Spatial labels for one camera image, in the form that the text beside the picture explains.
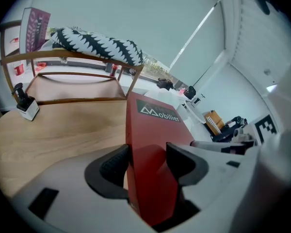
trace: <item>table top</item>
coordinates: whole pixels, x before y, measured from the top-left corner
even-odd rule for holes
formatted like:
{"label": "table top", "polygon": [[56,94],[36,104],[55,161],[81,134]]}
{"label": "table top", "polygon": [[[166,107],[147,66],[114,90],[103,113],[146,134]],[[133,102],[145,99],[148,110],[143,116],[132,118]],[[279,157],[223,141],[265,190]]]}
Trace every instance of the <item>table top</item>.
{"label": "table top", "polygon": [[196,107],[193,107],[193,105],[191,104],[191,102],[189,101],[185,101],[185,105],[188,108],[188,110],[192,113],[192,115],[201,123],[205,124],[206,120],[203,116],[203,114],[201,114],[199,112],[199,110]]}
{"label": "table top", "polygon": [[125,144],[126,101],[40,106],[31,122],[18,111],[0,118],[0,188],[11,197],[52,164]]}

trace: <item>black and white pillow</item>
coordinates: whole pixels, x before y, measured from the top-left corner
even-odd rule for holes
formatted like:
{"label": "black and white pillow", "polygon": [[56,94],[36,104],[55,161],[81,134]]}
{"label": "black and white pillow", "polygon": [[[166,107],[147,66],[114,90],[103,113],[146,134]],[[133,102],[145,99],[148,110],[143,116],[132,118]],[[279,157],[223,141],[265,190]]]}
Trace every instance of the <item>black and white pillow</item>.
{"label": "black and white pillow", "polygon": [[51,39],[53,48],[61,46],[68,51],[118,60],[130,66],[139,66],[143,63],[142,50],[131,40],[115,39],[100,33],[68,27],[57,29],[51,34]]}

